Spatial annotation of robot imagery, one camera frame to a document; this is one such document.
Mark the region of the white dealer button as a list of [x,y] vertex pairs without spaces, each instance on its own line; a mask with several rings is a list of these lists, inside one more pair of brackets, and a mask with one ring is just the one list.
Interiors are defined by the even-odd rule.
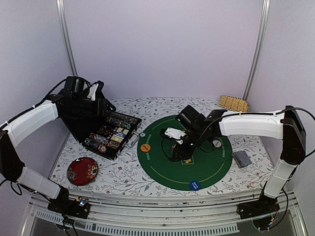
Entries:
[[221,142],[219,140],[213,140],[213,145],[216,148],[220,148],[221,147]]

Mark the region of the orange big blind button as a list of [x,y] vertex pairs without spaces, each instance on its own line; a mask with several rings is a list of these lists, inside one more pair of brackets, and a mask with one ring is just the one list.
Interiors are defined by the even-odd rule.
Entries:
[[142,144],[140,150],[144,153],[148,153],[151,150],[151,146],[149,144]]

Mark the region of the blue small blind button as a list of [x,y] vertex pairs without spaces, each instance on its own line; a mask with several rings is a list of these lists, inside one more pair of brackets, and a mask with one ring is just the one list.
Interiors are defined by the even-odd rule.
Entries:
[[189,188],[192,191],[198,191],[201,189],[201,183],[199,181],[193,180],[189,183]]

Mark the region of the red five chip stack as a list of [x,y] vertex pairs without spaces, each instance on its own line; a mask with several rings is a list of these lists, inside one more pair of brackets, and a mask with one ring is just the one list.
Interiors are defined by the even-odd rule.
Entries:
[[106,153],[107,152],[107,147],[104,144],[99,144],[97,149],[101,153]]

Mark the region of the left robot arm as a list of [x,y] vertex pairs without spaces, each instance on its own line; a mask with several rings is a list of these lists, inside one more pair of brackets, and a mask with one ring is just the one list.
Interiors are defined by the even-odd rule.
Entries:
[[42,195],[58,211],[70,213],[74,201],[69,199],[69,191],[28,167],[17,150],[57,119],[103,118],[110,110],[102,93],[102,81],[91,83],[68,76],[58,84],[63,86],[58,93],[50,90],[40,102],[0,126],[0,173],[18,188]]

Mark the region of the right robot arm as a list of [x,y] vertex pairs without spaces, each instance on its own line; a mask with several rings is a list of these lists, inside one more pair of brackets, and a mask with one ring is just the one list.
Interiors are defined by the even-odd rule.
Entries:
[[281,140],[279,160],[263,187],[261,199],[254,204],[258,214],[265,214],[306,158],[306,131],[296,110],[292,106],[273,112],[218,109],[204,116],[188,105],[176,116],[185,130],[168,127],[164,134],[177,142],[172,151],[173,161],[190,159],[205,141],[211,142],[222,136],[249,135]]

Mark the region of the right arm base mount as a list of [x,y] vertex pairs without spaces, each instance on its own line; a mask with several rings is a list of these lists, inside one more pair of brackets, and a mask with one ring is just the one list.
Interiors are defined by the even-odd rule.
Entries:
[[241,219],[255,218],[253,225],[259,231],[269,230],[278,216],[280,206],[278,199],[258,199],[237,205],[236,212]]

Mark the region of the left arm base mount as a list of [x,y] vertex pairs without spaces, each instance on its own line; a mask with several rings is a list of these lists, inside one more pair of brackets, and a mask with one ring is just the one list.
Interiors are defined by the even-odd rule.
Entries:
[[68,197],[65,199],[52,199],[47,208],[50,211],[67,216],[87,219],[91,205],[88,198],[80,196],[74,200],[71,200]]

